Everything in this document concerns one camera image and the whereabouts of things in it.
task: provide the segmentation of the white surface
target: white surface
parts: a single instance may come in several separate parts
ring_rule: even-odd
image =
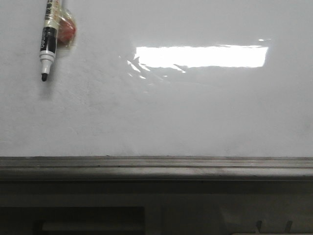
[[[313,1],[65,4],[78,35],[43,83],[45,0],[0,1],[0,156],[313,153]],[[236,68],[226,50],[229,66],[208,64],[208,47],[225,61],[221,45],[268,47],[265,63]],[[157,68],[137,47],[204,49],[199,66]]]

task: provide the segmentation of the metal ledge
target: metal ledge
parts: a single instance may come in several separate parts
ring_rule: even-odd
[[[313,180],[313,157],[2,157],[0,180]]]

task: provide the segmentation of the black marker tip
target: black marker tip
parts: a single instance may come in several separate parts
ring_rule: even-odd
[[[47,78],[48,78],[48,74],[47,74],[47,73],[43,73],[43,74],[42,74],[42,80],[43,80],[43,82],[47,81]]]

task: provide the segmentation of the gray frame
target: gray frame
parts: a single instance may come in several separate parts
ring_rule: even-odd
[[[0,180],[313,180],[313,158],[2,157]]]

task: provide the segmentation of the whiteboard marker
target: whiteboard marker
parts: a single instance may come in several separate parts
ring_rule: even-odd
[[[59,30],[59,15],[62,0],[48,0],[45,11],[45,24],[40,46],[40,61],[43,64],[42,80],[45,82],[54,62]]]

